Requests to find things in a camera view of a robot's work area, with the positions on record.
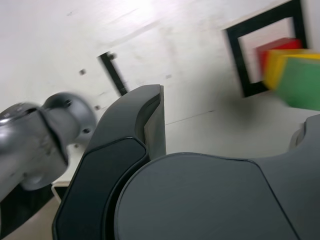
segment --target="green block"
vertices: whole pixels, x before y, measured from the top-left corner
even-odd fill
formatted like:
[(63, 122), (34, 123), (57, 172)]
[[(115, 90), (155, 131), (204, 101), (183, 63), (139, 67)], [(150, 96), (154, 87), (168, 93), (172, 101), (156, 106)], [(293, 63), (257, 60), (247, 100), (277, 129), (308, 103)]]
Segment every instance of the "green block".
[(289, 57), (275, 92), (293, 108), (320, 111), (320, 60)]

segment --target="black bar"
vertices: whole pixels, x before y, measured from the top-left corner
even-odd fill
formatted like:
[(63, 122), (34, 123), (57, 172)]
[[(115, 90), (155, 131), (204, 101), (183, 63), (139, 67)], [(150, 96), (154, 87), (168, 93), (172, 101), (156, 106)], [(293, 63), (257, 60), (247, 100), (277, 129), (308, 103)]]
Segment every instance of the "black bar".
[(111, 62), (111, 59), (108, 55), (108, 53), (104, 53), (102, 55), (99, 56), (101, 61), (103, 62), (106, 70), (108, 71), (111, 79), (113, 80), (116, 88), (118, 89), (119, 93), (121, 94), (121, 96), (125, 95), (128, 93), (124, 83), (122, 82), (117, 70), (115, 69), (114, 65)]

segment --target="screw hole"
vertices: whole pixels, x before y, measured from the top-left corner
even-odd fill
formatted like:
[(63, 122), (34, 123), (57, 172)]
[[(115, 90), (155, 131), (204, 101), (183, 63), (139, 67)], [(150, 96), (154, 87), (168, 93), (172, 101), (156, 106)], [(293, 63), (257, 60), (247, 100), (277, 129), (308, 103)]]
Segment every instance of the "screw hole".
[(88, 133), (90, 133), (90, 129), (85, 128), (85, 129), (82, 130), (82, 132), (83, 132), (84, 134), (88, 134)]
[(71, 104), (72, 104), (72, 101), (71, 101), (71, 100), (66, 100), (66, 101), (64, 102), (64, 105), (65, 105), (66, 108), (70, 107)]
[(81, 69), (79, 71), (79, 74), (82, 76), (82, 75), (85, 75), (87, 73), (87, 71), (85, 69)]

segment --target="white surface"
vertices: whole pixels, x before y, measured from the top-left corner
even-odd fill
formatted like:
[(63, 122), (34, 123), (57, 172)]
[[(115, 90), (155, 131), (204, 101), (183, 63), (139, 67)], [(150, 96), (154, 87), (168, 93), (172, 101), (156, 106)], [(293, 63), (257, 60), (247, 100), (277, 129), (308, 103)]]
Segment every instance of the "white surface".
[[(242, 99), (222, 30), (284, 2), (2, 0), (0, 110), (21, 101), (42, 104), (54, 93), (71, 91), (100, 105), (100, 117), (119, 97), (97, 59), (111, 51), (129, 90), (164, 85), (169, 153), (283, 152), (298, 123), (316, 112), (287, 108), (265, 95)], [(317, 48), (319, 3), (305, 2)], [(80, 75), (81, 69), (87, 73)], [(82, 154), (69, 150), (71, 166), (61, 181), (71, 179)]]

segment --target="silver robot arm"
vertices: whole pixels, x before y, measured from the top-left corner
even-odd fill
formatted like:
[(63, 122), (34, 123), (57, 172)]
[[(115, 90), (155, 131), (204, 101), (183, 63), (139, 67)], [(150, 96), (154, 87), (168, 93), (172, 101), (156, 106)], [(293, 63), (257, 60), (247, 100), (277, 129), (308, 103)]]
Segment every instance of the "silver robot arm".
[(96, 124), (89, 105), (70, 93), (0, 113), (0, 202), (19, 184), (31, 191), (59, 178), (69, 165), (67, 145), (86, 145)]

